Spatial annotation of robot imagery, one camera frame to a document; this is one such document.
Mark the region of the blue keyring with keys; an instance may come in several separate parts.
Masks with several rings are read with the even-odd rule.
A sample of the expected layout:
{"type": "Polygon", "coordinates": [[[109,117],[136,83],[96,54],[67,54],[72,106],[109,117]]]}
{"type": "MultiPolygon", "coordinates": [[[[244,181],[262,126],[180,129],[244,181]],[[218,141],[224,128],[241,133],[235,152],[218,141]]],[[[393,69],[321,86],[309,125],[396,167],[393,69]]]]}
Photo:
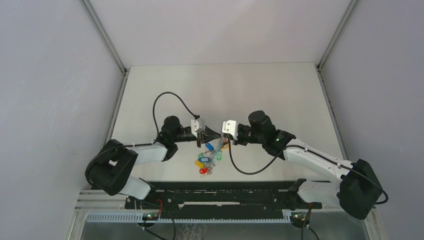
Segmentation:
{"type": "Polygon", "coordinates": [[[213,173],[216,162],[220,162],[223,158],[223,152],[229,149],[229,140],[222,137],[216,145],[205,143],[205,151],[198,154],[194,164],[198,167],[201,177],[209,176],[213,173]]]}

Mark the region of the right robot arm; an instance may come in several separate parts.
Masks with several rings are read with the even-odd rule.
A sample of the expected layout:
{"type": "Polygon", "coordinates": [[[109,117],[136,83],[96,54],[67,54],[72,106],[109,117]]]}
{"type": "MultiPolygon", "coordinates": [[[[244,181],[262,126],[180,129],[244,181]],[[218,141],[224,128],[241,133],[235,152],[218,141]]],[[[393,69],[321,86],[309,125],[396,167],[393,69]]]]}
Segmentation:
{"type": "Polygon", "coordinates": [[[248,116],[248,125],[235,120],[223,122],[221,132],[234,145],[259,144],[273,157],[303,166],[323,182],[300,180],[289,194],[289,203],[302,208],[307,203],[340,207],[350,216],[364,220],[372,208],[388,202],[372,166],[363,159],[352,162],[331,156],[301,141],[294,134],[277,129],[262,110],[248,116]]]}

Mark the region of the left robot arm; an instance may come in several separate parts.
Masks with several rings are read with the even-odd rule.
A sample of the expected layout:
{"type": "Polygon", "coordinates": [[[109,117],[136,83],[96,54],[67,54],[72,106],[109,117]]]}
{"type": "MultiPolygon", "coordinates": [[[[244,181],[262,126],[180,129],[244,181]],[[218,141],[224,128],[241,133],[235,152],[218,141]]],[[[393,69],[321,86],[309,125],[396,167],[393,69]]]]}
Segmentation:
{"type": "Polygon", "coordinates": [[[85,170],[87,182],[110,196],[117,194],[137,198],[138,204],[149,209],[157,196],[151,186],[131,175],[135,166],[150,162],[165,162],[178,151],[178,143],[202,144],[219,139],[222,135],[210,129],[200,117],[191,120],[190,126],[181,125],[177,116],[168,116],[152,143],[124,145],[116,139],[109,140],[93,157],[85,170]]]}

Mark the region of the black mounting base rail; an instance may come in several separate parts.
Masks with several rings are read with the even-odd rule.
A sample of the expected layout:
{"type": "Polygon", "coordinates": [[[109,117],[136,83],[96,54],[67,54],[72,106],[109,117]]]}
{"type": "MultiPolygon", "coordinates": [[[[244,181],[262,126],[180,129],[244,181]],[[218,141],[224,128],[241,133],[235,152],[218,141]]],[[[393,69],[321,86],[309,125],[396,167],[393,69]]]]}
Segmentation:
{"type": "Polygon", "coordinates": [[[341,212],[339,206],[307,203],[294,191],[300,182],[278,181],[153,181],[144,200],[125,196],[125,210],[151,210],[166,217],[280,217],[284,213],[341,212]]]}

